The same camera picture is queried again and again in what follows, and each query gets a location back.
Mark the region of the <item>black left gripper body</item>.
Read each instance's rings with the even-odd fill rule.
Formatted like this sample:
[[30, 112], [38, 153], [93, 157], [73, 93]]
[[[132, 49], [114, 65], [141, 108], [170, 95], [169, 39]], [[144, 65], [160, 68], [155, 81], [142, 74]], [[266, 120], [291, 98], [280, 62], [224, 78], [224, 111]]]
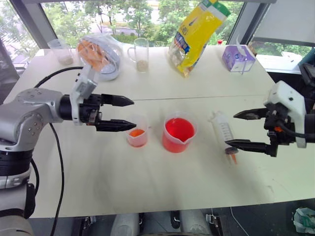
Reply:
[[101, 106], [101, 95], [91, 94], [79, 104], [79, 119], [86, 125], [94, 125]]

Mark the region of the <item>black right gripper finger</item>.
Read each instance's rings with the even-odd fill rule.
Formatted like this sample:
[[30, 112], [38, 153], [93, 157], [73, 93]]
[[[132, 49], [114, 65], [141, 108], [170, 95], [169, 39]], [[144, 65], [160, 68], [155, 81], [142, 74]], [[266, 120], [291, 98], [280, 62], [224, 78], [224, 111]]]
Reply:
[[273, 146], [262, 142], [252, 142], [250, 140], [244, 139], [233, 139], [225, 141], [225, 143], [227, 145], [230, 145], [243, 151], [259, 152], [267, 155], [274, 155]]
[[261, 118], [265, 118], [268, 113], [267, 108], [258, 108], [258, 109], [250, 109], [244, 110], [237, 114], [235, 114], [234, 118], [245, 119], [245, 120], [257, 120]]

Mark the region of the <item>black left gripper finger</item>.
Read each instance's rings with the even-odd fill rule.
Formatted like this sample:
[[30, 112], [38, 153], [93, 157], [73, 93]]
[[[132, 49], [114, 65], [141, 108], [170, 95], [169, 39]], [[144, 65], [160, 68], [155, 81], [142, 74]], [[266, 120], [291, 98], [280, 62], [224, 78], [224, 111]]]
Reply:
[[121, 119], [99, 120], [94, 125], [100, 132], [122, 132], [136, 127], [135, 123]]
[[134, 102], [131, 99], [121, 95], [101, 94], [101, 104], [124, 107], [133, 105]]

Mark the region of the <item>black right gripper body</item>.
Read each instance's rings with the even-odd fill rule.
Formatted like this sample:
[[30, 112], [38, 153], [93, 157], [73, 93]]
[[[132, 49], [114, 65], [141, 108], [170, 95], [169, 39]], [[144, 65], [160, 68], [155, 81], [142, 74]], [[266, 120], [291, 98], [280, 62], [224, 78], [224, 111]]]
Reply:
[[266, 108], [268, 111], [265, 117], [264, 129], [268, 131], [267, 136], [270, 139], [267, 154], [276, 157], [279, 145], [288, 146], [296, 141], [296, 138], [289, 135], [283, 127], [292, 130], [295, 126], [288, 116], [288, 108], [281, 103], [268, 103]]

